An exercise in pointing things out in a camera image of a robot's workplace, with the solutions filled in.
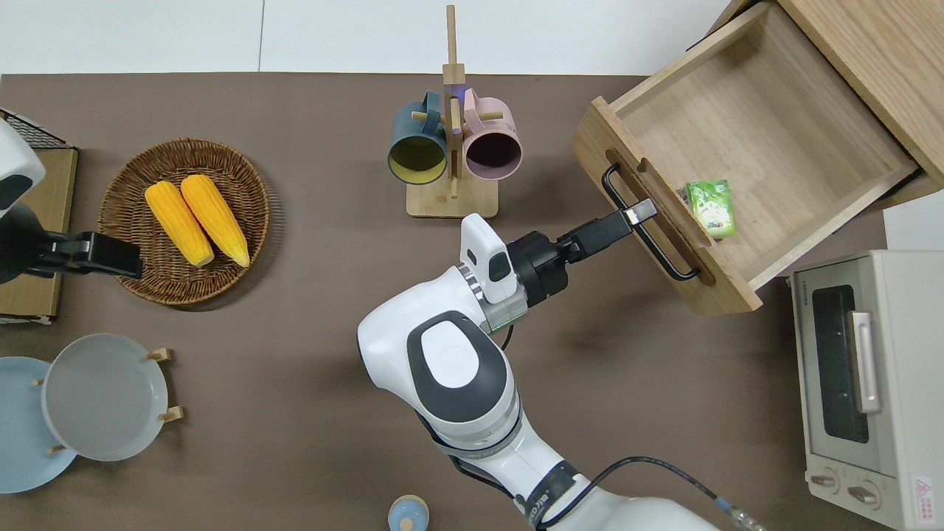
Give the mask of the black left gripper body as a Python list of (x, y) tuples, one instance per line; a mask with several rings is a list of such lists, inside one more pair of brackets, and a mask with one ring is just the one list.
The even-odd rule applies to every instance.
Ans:
[(52, 278), (56, 273), (89, 274), (91, 266), (77, 261), (90, 244), (84, 233), (45, 231), (37, 216), (24, 203), (10, 209), (1, 221), (1, 282), (21, 275)]

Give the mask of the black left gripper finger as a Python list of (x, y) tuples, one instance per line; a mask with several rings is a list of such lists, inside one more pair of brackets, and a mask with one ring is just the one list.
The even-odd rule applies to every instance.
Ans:
[(95, 272), (132, 280), (144, 276), (139, 246), (100, 232), (88, 232), (87, 266)]

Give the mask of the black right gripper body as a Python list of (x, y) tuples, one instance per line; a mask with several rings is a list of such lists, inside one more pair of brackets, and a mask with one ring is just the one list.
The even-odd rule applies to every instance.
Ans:
[(566, 289), (566, 266), (595, 255), (633, 231), (621, 211), (595, 218), (564, 233), (552, 242), (542, 232), (532, 231), (509, 242), (510, 264), (520, 285), (524, 286), (527, 305), (539, 305)]

